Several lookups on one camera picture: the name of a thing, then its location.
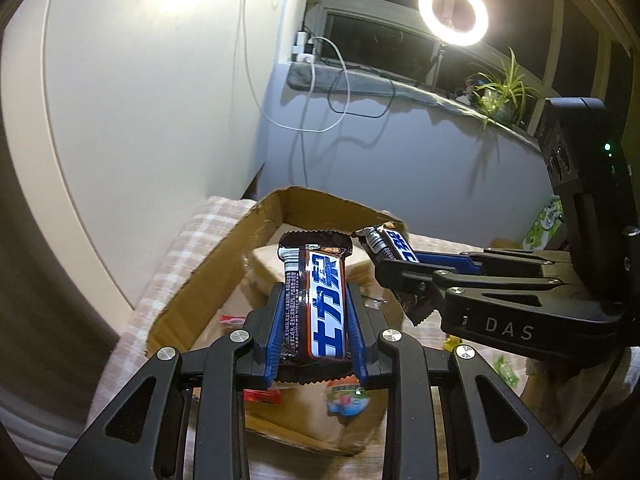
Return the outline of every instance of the ring light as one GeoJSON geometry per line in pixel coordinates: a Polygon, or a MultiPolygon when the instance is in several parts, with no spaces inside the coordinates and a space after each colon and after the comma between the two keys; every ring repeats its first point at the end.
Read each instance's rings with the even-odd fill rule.
{"type": "Polygon", "coordinates": [[[433,0],[418,0],[418,10],[429,30],[444,43],[469,46],[482,40],[489,28],[489,15],[482,0],[467,0],[476,15],[476,22],[468,32],[459,32],[440,23],[433,13],[433,0]]]}

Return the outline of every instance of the spider plant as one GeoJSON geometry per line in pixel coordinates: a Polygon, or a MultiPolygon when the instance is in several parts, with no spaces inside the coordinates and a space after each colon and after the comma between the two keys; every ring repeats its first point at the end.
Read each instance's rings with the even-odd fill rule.
{"type": "Polygon", "coordinates": [[[508,113],[509,108],[513,108],[510,120],[513,122],[515,118],[515,124],[520,124],[527,96],[535,97],[536,95],[532,87],[522,82],[520,65],[516,62],[516,56],[511,48],[509,48],[509,52],[511,53],[509,65],[501,62],[504,72],[502,77],[491,72],[488,74],[478,72],[478,75],[486,79],[488,83],[476,87],[474,94],[478,98],[480,111],[487,117],[495,119],[500,112],[508,113]]]}

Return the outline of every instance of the silver screw head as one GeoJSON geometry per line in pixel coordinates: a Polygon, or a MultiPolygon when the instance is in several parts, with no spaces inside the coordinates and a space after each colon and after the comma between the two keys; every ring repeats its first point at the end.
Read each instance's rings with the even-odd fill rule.
{"type": "Polygon", "coordinates": [[[398,332],[395,328],[387,328],[383,333],[382,337],[387,341],[391,341],[395,343],[396,341],[400,341],[402,339],[402,334],[398,332]]]}
{"type": "Polygon", "coordinates": [[[165,346],[164,348],[159,349],[158,354],[156,355],[161,361],[170,361],[175,357],[175,348],[165,346]]]}
{"type": "Polygon", "coordinates": [[[234,343],[243,343],[249,339],[249,333],[246,330],[235,330],[229,337],[234,343]]]}
{"type": "Polygon", "coordinates": [[[476,356],[476,351],[469,345],[456,346],[456,354],[461,359],[473,359],[476,356]]]}

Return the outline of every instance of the green snack package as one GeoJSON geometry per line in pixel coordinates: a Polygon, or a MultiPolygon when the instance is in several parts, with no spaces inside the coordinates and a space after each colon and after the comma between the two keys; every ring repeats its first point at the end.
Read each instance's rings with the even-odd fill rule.
{"type": "Polygon", "coordinates": [[[501,355],[494,361],[494,370],[498,372],[498,375],[500,375],[509,387],[515,388],[518,386],[520,378],[516,375],[516,372],[513,371],[513,368],[511,368],[507,359],[504,358],[504,355],[501,355]]]}
{"type": "Polygon", "coordinates": [[[543,250],[562,224],[562,203],[553,197],[542,210],[522,242],[526,251],[543,250]]]}

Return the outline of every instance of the blue gripper pad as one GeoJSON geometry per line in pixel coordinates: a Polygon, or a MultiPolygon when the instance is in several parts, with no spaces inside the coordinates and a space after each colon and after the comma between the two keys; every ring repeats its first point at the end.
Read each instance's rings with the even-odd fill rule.
{"type": "Polygon", "coordinates": [[[482,274],[482,266],[464,254],[415,253],[422,264],[453,267],[458,274],[482,274]]]}
{"type": "Polygon", "coordinates": [[[267,357],[264,367],[264,375],[269,380],[269,386],[273,383],[278,374],[278,365],[280,364],[280,352],[282,351],[282,340],[284,339],[284,290],[282,287],[278,304],[273,315],[273,324],[269,332],[267,342],[267,357]]]}
{"type": "Polygon", "coordinates": [[[360,381],[365,384],[367,381],[367,364],[366,350],[364,348],[364,338],[358,325],[358,317],[356,309],[353,305],[353,298],[349,287],[346,288],[346,308],[347,308],[347,334],[349,336],[349,345],[351,349],[351,362],[353,363],[353,372],[360,381]]]}

